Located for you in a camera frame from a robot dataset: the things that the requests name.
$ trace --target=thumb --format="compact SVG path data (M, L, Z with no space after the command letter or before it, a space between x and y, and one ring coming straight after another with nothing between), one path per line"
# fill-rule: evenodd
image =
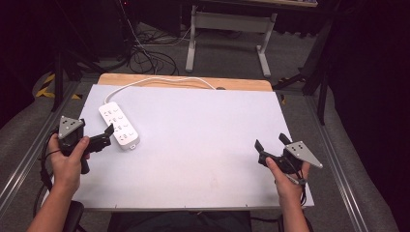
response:
M81 157L84 154L84 151L87 148L89 143L90 143L90 138L88 136L82 137L77 143L77 145L75 146L72 154L70 155L70 159L77 160L77 161L81 160Z
M267 157L266 164L268 164L268 167L271 170L272 174L274 174L276 180L280 181L283 180L283 178L287 178L272 158Z
M58 137L57 133L54 133L51 135L50 140L48 141L48 151L49 152L54 152L60 150L59 145L58 145Z

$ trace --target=power cord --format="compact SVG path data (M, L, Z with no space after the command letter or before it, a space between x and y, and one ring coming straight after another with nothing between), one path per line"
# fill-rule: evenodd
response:
M163 80L163 81L169 81L169 82L181 82L181 81L187 81L187 80L199 80L200 82L205 83L205 84L206 84L208 87L210 87L211 89L217 90L217 89L216 89L214 86L212 86L210 83L208 83L207 81L205 81L205 80L203 80L203 79L201 79L201 78L199 78L199 77L186 77L186 78L181 78L181 79L167 79L167 78L155 76L155 77L149 77L149 78L146 78L146 79L138 80L138 81L136 81L136 82L133 82L133 83L128 84L128 85L125 85L125 86L122 86L122 87L120 87L120 88L114 90L113 92L111 92L110 94L108 94L108 95L106 96L106 98L105 98L105 100L103 101L103 103L104 103L104 104L107 104L109 98L111 98L111 96L113 96L114 94L120 92L121 90L123 90L123 89L125 89L125 88L128 88L128 87L130 87L130 86L133 86L133 85L135 85L135 84L139 84L139 83L148 81L148 80Z

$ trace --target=wooden table edge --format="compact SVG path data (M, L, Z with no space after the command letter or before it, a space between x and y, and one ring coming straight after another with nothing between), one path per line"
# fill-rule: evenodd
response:
M101 85L119 85L124 86L133 82L143 80L149 77L161 77L167 79L181 79L195 76L171 76L171 75L149 75L149 74L120 74L120 73L104 73L100 76L98 84ZM235 79L235 78L214 78L214 77L198 77L215 88L222 87L226 90L244 90L244 91L267 91L272 92L272 85L267 80L253 79ZM191 79L181 82L168 82L164 80L149 80L136 84L136 86L146 87L172 87L172 88L201 88L208 89L209 86L205 83Z

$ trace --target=forearm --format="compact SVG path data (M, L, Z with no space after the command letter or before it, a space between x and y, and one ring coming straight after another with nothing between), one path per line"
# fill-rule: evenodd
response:
M280 202L285 232L305 232L308 225L299 201Z
M62 231L73 195L54 187L27 231Z

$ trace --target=finger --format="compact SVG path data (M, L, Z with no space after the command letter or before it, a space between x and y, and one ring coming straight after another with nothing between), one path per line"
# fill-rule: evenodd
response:
M90 138L88 136L82 137L77 145L74 147L72 154L70 155L70 159L74 161L80 161L82 154L84 154L85 149L90 142Z
M57 133L54 133L53 135L51 135L51 138L48 141L48 151L54 152L57 150L60 150L60 146L58 145Z
M268 164L269 169L271 169L272 174L274 174L276 180L281 181L286 178L272 158L267 157L265 161L266 164Z
M304 175L304 178L308 178L308 171L310 170L310 163L305 162L302 164L302 174Z

